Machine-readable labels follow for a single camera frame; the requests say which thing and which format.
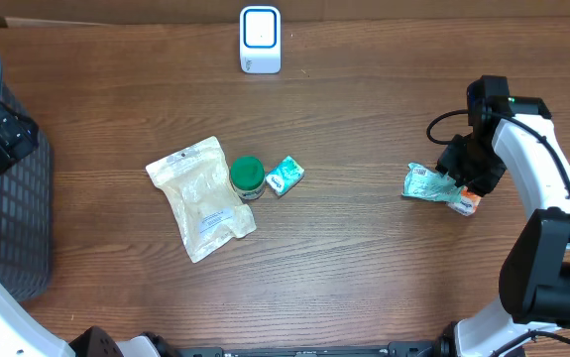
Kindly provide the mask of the beige nut snack bag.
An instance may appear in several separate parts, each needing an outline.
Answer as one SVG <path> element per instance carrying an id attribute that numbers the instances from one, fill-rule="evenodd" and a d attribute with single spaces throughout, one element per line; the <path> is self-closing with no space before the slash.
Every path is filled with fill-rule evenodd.
<path id="1" fill-rule="evenodd" d="M 233 238 L 256 230 L 250 206 L 234 190 L 214 136 L 146 165 L 169 201 L 186 253 L 197 263 Z"/>

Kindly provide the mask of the teal wet wipes pack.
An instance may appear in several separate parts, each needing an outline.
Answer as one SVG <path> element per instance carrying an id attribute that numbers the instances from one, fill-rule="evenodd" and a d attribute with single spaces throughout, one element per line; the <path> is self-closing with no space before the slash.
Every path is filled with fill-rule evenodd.
<path id="1" fill-rule="evenodd" d="M 418 163 L 409 163 L 403 182 L 402 195 L 434 202 L 457 203 L 461 201 L 462 187 L 448 175 L 432 172 Z"/>

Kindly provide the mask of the small teal tissue pack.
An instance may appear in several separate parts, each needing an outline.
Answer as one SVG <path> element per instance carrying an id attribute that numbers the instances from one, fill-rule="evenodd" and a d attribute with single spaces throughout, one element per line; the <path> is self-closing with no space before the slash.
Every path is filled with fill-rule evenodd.
<path id="1" fill-rule="evenodd" d="M 293 157 L 287 156 L 266 175 L 266 183 L 277 196 L 283 196 L 303 177 L 304 168 Z"/>

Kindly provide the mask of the orange snack packet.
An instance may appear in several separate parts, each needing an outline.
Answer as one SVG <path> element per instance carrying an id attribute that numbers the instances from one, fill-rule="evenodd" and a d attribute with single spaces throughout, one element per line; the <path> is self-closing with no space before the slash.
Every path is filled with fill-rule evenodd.
<path id="1" fill-rule="evenodd" d="M 464 187 L 460 192 L 460 200 L 458 202 L 448 202 L 447 206 L 464 216 L 474 214 L 480 204 L 482 197 L 476 193 L 470 192 Z"/>

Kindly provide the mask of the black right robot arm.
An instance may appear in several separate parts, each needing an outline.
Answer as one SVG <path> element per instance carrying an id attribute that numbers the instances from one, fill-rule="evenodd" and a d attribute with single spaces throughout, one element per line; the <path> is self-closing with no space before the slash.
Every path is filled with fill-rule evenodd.
<path id="1" fill-rule="evenodd" d="M 436 170 L 484 196 L 510 174 L 526 224 L 505 259 L 496 299 L 451 323 L 426 356 L 521 356 L 539 337 L 570 345 L 570 165 L 538 97 L 512 96 L 503 76 L 466 89 L 470 134 L 444 142 Z"/>

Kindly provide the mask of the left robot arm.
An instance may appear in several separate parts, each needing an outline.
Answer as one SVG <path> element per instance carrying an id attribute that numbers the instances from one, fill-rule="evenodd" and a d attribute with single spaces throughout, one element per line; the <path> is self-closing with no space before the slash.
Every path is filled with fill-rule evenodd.
<path id="1" fill-rule="evenodd" d="M 0 176 L 38 146 L 38 125 L 0 101 Z M 0 356 L 177 356 L 179 352 L 153 333 L 114 341 L 92 326 L 67 342 L 37 323 L 0 283 Z"/>

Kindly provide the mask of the green cap white bottle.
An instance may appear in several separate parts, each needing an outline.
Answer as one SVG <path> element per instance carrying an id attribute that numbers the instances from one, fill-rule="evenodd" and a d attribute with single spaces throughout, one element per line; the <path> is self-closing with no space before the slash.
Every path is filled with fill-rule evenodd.
<path id="1" fill-rule="evenodd" d="M 254 156 L 238 158 L 231 166 L 230 179 L 236 193 L 244 200 L 258 199 L 265 190 L 265 169 Z"/>

